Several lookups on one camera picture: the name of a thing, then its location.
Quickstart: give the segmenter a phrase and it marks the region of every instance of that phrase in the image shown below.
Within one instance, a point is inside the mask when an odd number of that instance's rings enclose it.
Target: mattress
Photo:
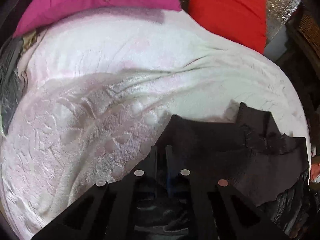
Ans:
[[[29,240],[96,180],[120,180],[172,114],[233,122],[240,102],[305,137],[292,84],[263,55],[208,32],[184,11],[99,8],[44,30],[20,59],[28,79],[1,142],[1,202]]]

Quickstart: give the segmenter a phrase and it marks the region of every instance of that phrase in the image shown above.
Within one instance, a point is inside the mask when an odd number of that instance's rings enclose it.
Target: white dot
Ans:
[[[189,170],[181,170],[180,174],[183,176],[189,176],[190,175],[190,171]]]
[[[104,186],[105,184],[106,184],[106,181],[105,181],[104,179],[99,179],[99,180],[96,181],[96,185],[97,185],[98,187],[102,187],[102,186]]]
[[[144,174],[144,171],[143,170],[136,170],[134,172],[134,174],[137,176],[137,177],[141,177],[143,174]]]

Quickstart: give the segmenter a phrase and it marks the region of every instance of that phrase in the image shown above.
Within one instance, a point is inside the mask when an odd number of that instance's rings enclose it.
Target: white bed sheet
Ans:
[[[19,62],[28,90],[1,143],[1,201],[21,239],[97,179],[121,179],[172,114],[233,122],[245,102],[305,137],[311,158],[300,100],[279,67],[184,11],[100,8],[42,36]]]

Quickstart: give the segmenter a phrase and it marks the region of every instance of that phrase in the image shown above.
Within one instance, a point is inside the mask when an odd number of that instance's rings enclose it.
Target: wicker basket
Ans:
[[[305,37],[310,46],[320,58],[320,31],[319,26],[312,18],[309,11],[305,10],[300,21],[299,32]]]

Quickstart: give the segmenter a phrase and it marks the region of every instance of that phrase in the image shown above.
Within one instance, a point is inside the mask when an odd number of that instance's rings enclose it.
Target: circular marker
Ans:
[[[102,186],[104,186],[105,184],[106,184],[106,181],[105,181],[104,179],[99,179],[99,180],[96,181],[96,185],[97,185],[98,187],[102,187]]]
[[[219,181],[218,181],[218,184],[221,186],[221,187],[226,187],[226,186],[228,186],[228,181],[227,180],[225,180],[225,179],[220,179]]]
[[[136,170],[136,171],[134,172],[134,174],[135,174],[137,177],[141,177],[141,176],[143,176],[144,171],[143,171],[143,170]]]
[[[190,175],[190,171],[184,169],[184,170],[180,171],[180,174],[183,175],[183,176],[189,176]]]

